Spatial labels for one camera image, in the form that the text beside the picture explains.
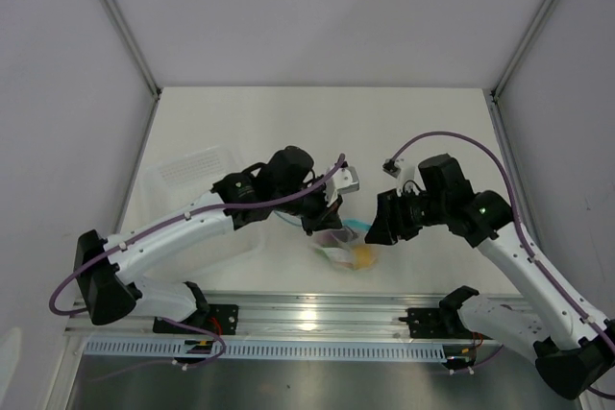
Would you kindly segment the clear zip top bag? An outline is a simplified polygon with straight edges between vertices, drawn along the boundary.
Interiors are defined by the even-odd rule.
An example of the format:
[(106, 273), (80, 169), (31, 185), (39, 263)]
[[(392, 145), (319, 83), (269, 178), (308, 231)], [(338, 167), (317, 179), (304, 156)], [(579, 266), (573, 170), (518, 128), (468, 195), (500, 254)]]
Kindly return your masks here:
[(334, 229), (331, 229), (331, 230), (323, 230), (323, 231), (314, 233), (311, 236), (310, 247), (316, 254), (319, 254), (322, 257), (326, 258), (331, 263), (331, 265), (334, 267), (344, 269), (344, 270), (349, 270), (349, 271), (366, 270), (366, 269), (357, 270), (355, 268), (354, 266), (355, 257), (353, 255), (353, 247), (358, 246), (358, 245), (368, 245), (364, 242), (364, 236), (366, 235), (369, 228), (370, 226), (367, 223), (364, 223), (364, 222), (361, 222), (355, 219), (346, 219), (342, 221), (341, 229), (347, 229), (347, 230), (352, 229), (354, 232), (356, 232), (359, 235), (359, 238), (355, 242), (350, 243), (350, 244), (341, 244), (341, 245), (333, 245), (333, 246), (324, 245), (321, 242), (321, 238), (324, 236), (326, 232), (334, 230)]

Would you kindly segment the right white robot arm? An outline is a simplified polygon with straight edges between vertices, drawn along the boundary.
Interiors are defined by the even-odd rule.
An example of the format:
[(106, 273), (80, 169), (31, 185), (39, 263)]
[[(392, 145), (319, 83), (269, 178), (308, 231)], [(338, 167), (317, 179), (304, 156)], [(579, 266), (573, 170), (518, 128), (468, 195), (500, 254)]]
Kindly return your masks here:
[(533, 316), (460, 287), (440, 302), (438, 323), (450, 336), (482, 333), (533, 363), (559, 396), (574, 400), (614, 367), (614, 322), (560, 274), (526, 235), (510, 204), (472, 189), (447, 154), (418, 165), (424, 187), (377, 197), (368, 244), (393, 246), (420, 230), (444, 226), (489, 259), (530, 305)]

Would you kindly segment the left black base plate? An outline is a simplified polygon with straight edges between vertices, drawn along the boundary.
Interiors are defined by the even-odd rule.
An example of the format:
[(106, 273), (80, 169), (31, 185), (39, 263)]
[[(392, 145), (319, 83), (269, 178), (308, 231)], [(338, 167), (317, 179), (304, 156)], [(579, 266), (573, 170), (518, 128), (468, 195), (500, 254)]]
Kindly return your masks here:
[(239, 306), (236, 304), (211, 304), (208, 310), (199, 309), (183, 321), (169, 324), (156, 318), (153, 332), (157, 334), (196, 334), (202, 330), (219, 336), (236, 334)]

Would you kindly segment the aluminium mounting rail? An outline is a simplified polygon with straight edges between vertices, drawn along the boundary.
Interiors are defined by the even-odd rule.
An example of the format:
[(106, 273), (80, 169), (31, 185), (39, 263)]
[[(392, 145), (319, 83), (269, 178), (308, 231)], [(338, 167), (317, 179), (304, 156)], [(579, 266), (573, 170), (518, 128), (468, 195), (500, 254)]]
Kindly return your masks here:
[[(206, 293), (209, 302), (236, 304), (235, 335), (223, 339), (265, 341), (393, 342), (409, 340), (409, 330), (398, 318), (410, 307), (436, 308), (444, 295), (356, 295), (314, 293)], [(487, 295), (499, 304), (532, 315), (521, 296)], [(153, 332), (151, 317), (129, 316), (107, 326), (94, 326), (86, 314), (70, 317), (63, 335), (93, 337), (205, 339), (202, 334), (175, 335)]]

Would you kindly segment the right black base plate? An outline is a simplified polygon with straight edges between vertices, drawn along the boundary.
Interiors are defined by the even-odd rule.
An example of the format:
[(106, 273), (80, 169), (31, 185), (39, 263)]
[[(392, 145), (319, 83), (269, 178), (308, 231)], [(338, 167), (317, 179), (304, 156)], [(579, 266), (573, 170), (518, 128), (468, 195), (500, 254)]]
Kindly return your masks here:
[(407, 326), (412, 339), (477, 339), (478, 334), (467, 329), (456, 312), (440, 308), (410, 307), (398, 321)]

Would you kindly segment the aluminium frame post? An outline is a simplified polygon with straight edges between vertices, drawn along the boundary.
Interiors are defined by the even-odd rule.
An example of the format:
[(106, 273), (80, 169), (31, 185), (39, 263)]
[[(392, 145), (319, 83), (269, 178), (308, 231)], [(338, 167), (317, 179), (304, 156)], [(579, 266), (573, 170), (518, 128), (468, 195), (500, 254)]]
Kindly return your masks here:
[(158, 99), (161, 94), (161, 87), (158, 85), (154, 74), (147, 63), (141, 48), (139, 47), (135, 35), (125, 18), (124, 13), (117, 0), (99, 0), (105, 10), (110, 24), (115, 30), (119, 40), (122, 42), (126, 53), (133, 63), (140, 79), (143, 81), (148, 92)]
[(510, 58), (507, 60), (503, 71), (490, 91), (491, 98), (494, 102), (498, 102), (503, 96), (505, 89), (531, 51), (535, 41), (540, 37), (560, 1), (561, 0), (540, 0), (538, 3), (537, 9), (532, 15)]

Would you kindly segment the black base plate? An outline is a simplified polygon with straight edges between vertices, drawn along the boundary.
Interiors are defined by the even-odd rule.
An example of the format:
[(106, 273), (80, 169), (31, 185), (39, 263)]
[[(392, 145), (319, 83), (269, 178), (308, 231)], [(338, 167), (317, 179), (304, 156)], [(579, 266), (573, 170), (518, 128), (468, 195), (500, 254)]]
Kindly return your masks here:
[(440, 308), (410, 307), (398, 321), (407, 326), (412, 339), (477, 339), (478, 334), (467, 329), (456, 312)]
[(156, 318), (153, 332), (157, 334), (196, 334), (202, 330), (219, 336), (236, 334), (239, 306), (236, 304), (211, 304), (208, 310), (199, 309), (183, 321), (169, 324)]

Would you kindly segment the left aluminium frame post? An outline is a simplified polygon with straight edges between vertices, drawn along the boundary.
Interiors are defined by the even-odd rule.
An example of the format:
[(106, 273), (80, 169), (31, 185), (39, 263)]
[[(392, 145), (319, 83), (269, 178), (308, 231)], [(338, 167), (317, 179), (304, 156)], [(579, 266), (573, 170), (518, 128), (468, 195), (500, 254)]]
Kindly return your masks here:
[(117, 0), (99, 0), (105, 10), (110, 24), (115, 30), (119, 40), (122, 42), (126, 53), (133, 63), (140, 79), (143, 81), (148, 92), (158, 99), (161, 94), (161, 87), (158, 85), (154, 74), (147, 63), (141, 48), (139, 47), (135, 35), (125, 18), (124, 13)]

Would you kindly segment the right aluminium frame post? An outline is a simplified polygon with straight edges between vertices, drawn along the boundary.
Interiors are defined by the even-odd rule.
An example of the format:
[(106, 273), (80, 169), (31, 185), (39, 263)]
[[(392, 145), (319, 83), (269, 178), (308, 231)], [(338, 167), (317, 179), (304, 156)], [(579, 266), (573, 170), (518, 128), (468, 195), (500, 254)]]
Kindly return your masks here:
[(537, 9), (532, 15), (510, 58), (507, 60), (503, 71), (490, 91), (491, 98), (494, 102), (498, 102), (503, 96), (505, 89), (531, 51), (535, 41), (540, 37), (560, 1), (561, 0), (540, 0), (538, 3)]

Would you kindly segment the yellow toy lemon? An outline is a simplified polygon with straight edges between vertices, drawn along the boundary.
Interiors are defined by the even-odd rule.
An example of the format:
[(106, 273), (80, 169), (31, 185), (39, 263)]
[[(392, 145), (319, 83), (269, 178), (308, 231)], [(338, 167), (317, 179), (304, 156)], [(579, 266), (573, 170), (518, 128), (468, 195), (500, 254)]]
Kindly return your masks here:
[(357, 270), (372, 267), (378, 261), (376, 251), (368, 245), (358, 245), (353, 247), (355, 257), (354, 266)]

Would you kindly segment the purple toy eggplant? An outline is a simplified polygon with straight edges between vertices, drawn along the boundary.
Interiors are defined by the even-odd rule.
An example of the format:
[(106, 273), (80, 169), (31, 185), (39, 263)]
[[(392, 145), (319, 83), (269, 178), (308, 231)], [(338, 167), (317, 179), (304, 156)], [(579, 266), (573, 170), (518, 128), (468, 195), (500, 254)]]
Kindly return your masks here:
[(352, 229), (335, 229), (328, 231), (321, 238), (321, 242), (326, 246), (350, 244), (355, 242), (359, 235)]

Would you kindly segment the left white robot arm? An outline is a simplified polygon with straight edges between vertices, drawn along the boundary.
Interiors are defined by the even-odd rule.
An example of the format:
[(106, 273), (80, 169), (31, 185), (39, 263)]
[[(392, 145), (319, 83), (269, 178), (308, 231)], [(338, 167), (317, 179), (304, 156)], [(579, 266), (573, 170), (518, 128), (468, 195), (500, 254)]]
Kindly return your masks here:
[(103, 237), (92, 229), (77, 241), (76, 281), (96, 326), (141, 314), (169, 318), (189, 333), (201, 331), (209, 307), (191, 281), (149, 280), (146, 273), (206, 239), (265, 221), (274, 212), (300, 219), (305, 234), (339, 229), (340, 190), (353, 182), (340, 158), (326, 174), (313, 172), (304, 150), (287, 146), (266, 162), (226, 175), (190, 205), (130, 233)]

